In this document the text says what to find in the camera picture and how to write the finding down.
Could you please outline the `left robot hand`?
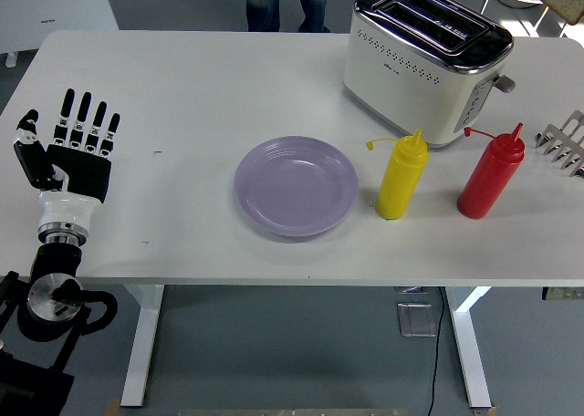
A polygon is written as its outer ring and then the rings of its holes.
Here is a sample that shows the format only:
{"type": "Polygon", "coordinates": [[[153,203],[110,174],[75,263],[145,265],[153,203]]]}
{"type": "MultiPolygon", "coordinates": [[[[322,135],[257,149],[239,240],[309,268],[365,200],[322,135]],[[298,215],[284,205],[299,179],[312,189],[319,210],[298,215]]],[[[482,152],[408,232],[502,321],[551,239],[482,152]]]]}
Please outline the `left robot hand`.
{"type": "Polygon", "coordinates": [[[82,95],[76,117],[71,116],[74,100],[70,88],[47,146],[38,139],[38,112],[31,109],[17,124],[13,147],[29,183],[40,191],[40,224],[75,224],[88,230],[91,215],[108,192],[120,115],[112,114],[105,124],[107,103],[101,101],[87,123],[91,94],[82,95]]]}

